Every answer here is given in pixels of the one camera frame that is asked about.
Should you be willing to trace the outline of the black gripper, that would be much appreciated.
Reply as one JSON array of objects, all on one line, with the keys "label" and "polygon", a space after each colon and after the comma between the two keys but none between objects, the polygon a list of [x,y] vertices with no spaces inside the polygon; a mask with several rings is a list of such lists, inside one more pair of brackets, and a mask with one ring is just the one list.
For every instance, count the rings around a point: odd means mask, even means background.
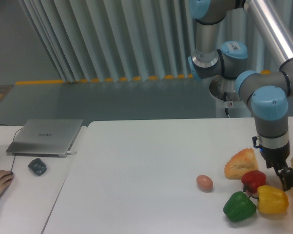
[{"label": "black gripper", "polygon": [[293,187],[293,168],[288,168],[286,159],[290,155],[290,142],[278,143],[279,138],[252,137],[253,146],[259,149],[261,156],[266,162],[267,168],[274,169],[280,181],[283,182],[283,191]]}]

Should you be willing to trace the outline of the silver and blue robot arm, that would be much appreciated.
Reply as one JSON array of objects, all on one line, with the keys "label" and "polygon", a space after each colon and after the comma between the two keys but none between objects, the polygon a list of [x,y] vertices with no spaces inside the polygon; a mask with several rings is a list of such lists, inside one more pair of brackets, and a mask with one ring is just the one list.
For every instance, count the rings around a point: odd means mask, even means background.
[{"label": "silver and blue robot arm", "polygon": [[[189,66],[195,79],[220,76],[232,80],[239,98],[251,111],[258,148],[268,168],[273,168],[282,188],[293,187],[293,169],[287,165],[290,154],[287,97],[293,96],[293,36],[278,15],[271,0],[192,0],[192,18],[197,25],[195,50]],[[228,11],[242,8],[254,21],[278,71],[262,75],[245,70],[246,47],[228,41],[216,49],[219,24]]]}]

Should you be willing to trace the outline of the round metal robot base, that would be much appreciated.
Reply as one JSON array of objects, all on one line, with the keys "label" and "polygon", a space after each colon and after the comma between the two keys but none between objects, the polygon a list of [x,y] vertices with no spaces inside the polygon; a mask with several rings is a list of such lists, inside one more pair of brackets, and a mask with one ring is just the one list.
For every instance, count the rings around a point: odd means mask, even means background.
[{"label": "round metal robot base", "polygon": [[235,79],[215,76],[209,85],[211,95],[221,101],[241,101],[235,90]]}]

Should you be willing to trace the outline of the person's hand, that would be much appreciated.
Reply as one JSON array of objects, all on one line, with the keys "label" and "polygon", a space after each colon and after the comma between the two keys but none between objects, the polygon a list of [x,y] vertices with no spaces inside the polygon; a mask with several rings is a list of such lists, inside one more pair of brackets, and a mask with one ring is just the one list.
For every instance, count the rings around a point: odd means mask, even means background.
[{"label": "person's hand", "polygon": [[0,195],[11,185],[14,176],[10,175],[11,171],[0,170]]}]

